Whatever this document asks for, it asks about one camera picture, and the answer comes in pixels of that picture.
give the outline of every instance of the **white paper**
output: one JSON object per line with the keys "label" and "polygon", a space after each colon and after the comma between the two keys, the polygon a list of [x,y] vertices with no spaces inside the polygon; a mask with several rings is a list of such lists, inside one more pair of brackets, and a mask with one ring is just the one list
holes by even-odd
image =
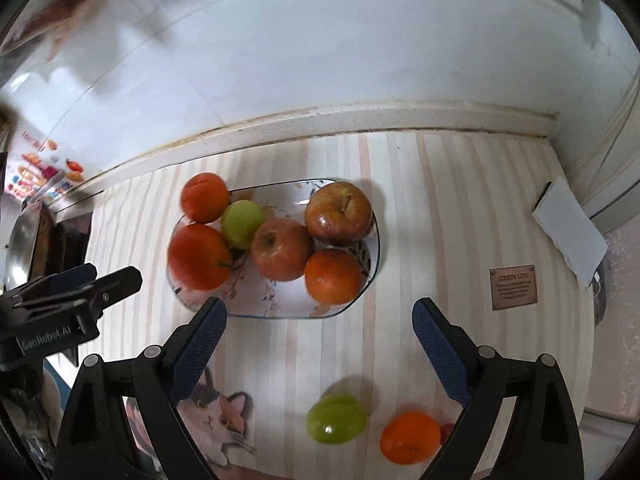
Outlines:
{"label": "white paper", "polygon": [[551,184],[533,218],[561,251],[580,286],[587,288],[607,252],[607,243],[584,214],[563,177]]}

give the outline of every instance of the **red apple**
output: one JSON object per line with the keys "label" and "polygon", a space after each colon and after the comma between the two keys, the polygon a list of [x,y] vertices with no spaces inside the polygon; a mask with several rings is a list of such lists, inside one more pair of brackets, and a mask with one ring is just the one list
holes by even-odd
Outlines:
{"label": "red apple", "polygon": [[367,235],[372,215],[371,202],[361,190],[349,182],[333,182],[311,196],[305,224],[313,238],[346,247]]}
{"label": "red apple", "polygon": [[260,275],[278,282],[302,276],[316,251],[306,228],[293,218],[274,218],[260,227],[251,242],[251,257]]}

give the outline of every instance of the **white plate with floral pattern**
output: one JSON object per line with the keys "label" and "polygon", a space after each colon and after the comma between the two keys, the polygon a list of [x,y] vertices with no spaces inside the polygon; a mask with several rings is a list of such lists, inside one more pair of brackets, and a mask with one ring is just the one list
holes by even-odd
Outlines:
{"label": "white plate with floral pattern", "polygon": [[[231,202],[253,200],[262,207],[266,219],[293,218],[304,224],[306,204],[322,186],[334,182],[329,179],[299,180],[266,186],[247,187],[230,192]],[[188,225],[183,216],[174,228],[174,233]],[[220,229],[220,221],[209,226]],[[316,249],[328,246],[316,240]],[[362,289],[350,303],[342,305],[320,305],[306,291],[304,277],[293,282],[275,282],[262,277],[249,251],[234,251],[234,266],[231,276],[214,290],[189,290],[172,275],[167,266],[169,284],[182,304],[198,310],[210,296],[223,300],[230,316],[267,317],[279,319],[306,319],[309,317],[335,316],[352,305],[367,289],[378,272],[380,262],[380,238],[374,215],[369,234],[350,247],[341,248],[358,259],[364,277]]]}

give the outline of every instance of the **tangerine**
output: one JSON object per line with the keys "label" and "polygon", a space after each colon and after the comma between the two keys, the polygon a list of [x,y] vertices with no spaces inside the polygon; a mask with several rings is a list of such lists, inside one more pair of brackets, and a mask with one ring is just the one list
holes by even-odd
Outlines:
{"label": "tangerine", "polygon": [[322,304],[343,304],[362,288],[362,270],[357,259],[340,249],[323,249],[305,265],[306,290]]}
{"label": "tangerine", "polygon": [[406,413],[392,420],[380,436],[380,451],[394,464],[417,464],[440,445],[440,427],[429,415]]}
{"label": "tangerine", "polygon": [[215,173],[191,177],[180,193],[180,207],[185,215],[199,224],[215,222],[229,205],[225,182]]}
{"label": "tangerine", "polygon": [[169,242],[167,258],[175,278],[193,290],[220,286],[233,266],[225,239],[203,224],[190,224],[176,232]]}

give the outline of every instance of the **table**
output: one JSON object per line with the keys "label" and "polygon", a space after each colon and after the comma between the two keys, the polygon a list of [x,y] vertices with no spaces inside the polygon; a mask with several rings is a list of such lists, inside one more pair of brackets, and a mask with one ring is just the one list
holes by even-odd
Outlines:
{"label": "table", "polygon": [[[545,184],[562,174],[548,140],[480,132],[370,132],[257,146],[193,160],[134,178],[98,199],[87,260],[100,275],[126,265],[142,272],[135,297],[105,312],[101,336],[80,349],[105,360],[162,343],[191,318],[166,278],[166,248],[188,178],[220,174],[230,189],[336,178],[370,197],[382,240],[380,271],[356,304],[315,320],[231,318],[210,361],[224,395],[254,400],[248,441],[232,463],[283,478],[419,478],[425,465],[396,466],[378,439],[396,414],[420,409],[454,421],[411,328],[418,298],[430,296],[476,344],[503,356],[556,357],[578,420],[593,353],[591,291],[580,290],[561,253],[531,217]],[[538,303],[494,312],[489,269],[536,266]],[[308,409],[325,392],[348,392],[370,412],[368,430],[342,446],[305,431]],[[490,466],[506,432],[506,401],[479,469]]]}

